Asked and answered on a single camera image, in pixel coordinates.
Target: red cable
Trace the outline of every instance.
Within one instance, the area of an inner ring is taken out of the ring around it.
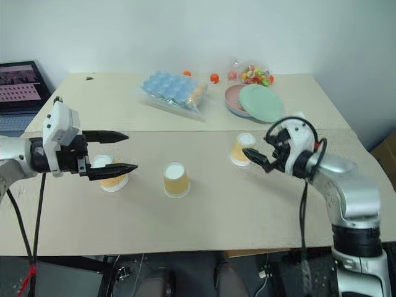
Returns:
[[[22,282],[22,287],[20,288],[17,297],[22,297],[22,293],[25,291],[25,289],[26,289],[26,287],[27,287],[27,285],[28,285],[30,279],[31,279],[32,277],[34,277],[36,274],[37,274],[37,269],[36,269],[36,267],[35,267],[34,265],[31,265],[30,268],[29,268],[28,276],[27,276],[27,278],[25,278],[24,281]]]

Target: blue plastic egg tray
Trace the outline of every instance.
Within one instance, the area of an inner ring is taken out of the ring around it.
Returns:
[[[178,76],[169,72],[157,71],[143,82],[142,89],[144,92],[168,103],[186,106],[187,99],[193,94],[198,84],[198,81],[189,76]]]

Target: cardboard box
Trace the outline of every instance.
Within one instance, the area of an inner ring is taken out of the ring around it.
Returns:
[[[371,155],[377,159],[396,191],[396,131],[373,149]]]

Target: person's leg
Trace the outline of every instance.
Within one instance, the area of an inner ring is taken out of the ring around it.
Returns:
[[[218,297],[249,297],[249,291],[243,279],[229,262],[222,262],[217,266],[215,287]]]
[[[166,269],[158,269],[143,281],[135,297],[173,297],[174,289],[174,273]]]

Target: laptop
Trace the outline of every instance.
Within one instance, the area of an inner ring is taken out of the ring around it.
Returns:
[[[22,135],[50,96],[33,61],[0,64],[0,136]]]

